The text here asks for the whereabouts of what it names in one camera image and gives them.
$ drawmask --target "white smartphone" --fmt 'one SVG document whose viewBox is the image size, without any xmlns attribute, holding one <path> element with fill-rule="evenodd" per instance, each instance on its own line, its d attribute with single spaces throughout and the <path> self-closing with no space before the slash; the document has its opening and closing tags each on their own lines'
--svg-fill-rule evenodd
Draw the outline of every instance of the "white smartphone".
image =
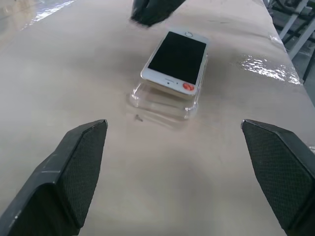
<svg viewBox="0 0 315 236">
<path fill-rule="evenodd" d="M 157 89 L 189 99 L 198 91 L 208 45 L 203 36 L 172 29 L 151 55 L 141 77 Z"/>
</svg>

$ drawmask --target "beige table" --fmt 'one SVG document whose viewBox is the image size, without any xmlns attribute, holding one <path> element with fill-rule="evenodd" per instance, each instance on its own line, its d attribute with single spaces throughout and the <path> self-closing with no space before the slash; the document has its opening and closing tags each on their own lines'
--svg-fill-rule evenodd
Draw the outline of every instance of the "beige table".
<svg viewBox="0 0 315 236">
<path fill-rule="evenodd" d="M 105 118 L 81 236 L 284 236 L 240 124 L 272 123 L 313 145 L 315 111 L 262 1 L 188 0 L 150 30 L 128 22 L 130 0 L 77 0 L 59 11 L 34 4 L 6 18 L 34 15 L 31 26 L 0 32 L 0 211 L 66 131 Z M 126 102 L 168 26 L 212 41 L 200 108 L 188 122 Z"/>
</svg>

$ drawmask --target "clear plastic case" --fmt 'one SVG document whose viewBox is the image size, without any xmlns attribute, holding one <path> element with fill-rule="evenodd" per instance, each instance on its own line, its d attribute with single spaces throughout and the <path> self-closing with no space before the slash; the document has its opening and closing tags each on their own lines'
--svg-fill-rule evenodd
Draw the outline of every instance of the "clear plastic case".
<svg viewBox="0 0 315 236">
<path fill-rule="evenodd" d="M 204 76 L 202 75 L 198 91 L 190 100 L 185 100 L 153 88 L 149 84 L 145 83 L 143 79 L 140 79 L 137 86 L 129 95 L 129 101 L 134 107 L 147 111 L 179 119 L 190 119 L 196 115 L 198 110 L 198 99 L 203 79 Z"/>
</svg>

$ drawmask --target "red sticker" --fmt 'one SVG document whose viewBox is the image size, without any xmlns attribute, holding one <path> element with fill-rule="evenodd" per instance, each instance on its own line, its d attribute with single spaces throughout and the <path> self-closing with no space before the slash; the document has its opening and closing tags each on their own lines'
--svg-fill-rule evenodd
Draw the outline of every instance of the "red sticker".
<svg viewBox="0 0 315 236">
<path fill-rule="evenodd" d="M 183 83 L 183 87 L 184 87 L 184 89 L 186 89 L 188 91 L 193 91 L 195 89 L 195 87 L 193 85 L 190 85 L 187 83 Z"/>
</svg>

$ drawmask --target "phone screen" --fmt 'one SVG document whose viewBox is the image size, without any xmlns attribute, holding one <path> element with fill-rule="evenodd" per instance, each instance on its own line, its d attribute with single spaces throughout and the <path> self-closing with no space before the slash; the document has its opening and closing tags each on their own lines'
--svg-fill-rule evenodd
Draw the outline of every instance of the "phone screen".
<svg viewBox="0 0 315 236">
<path fill-rule="evenodd" d="M 206 44 L 169 32 L 148 68 L 196 84 Z"/>
</svg>

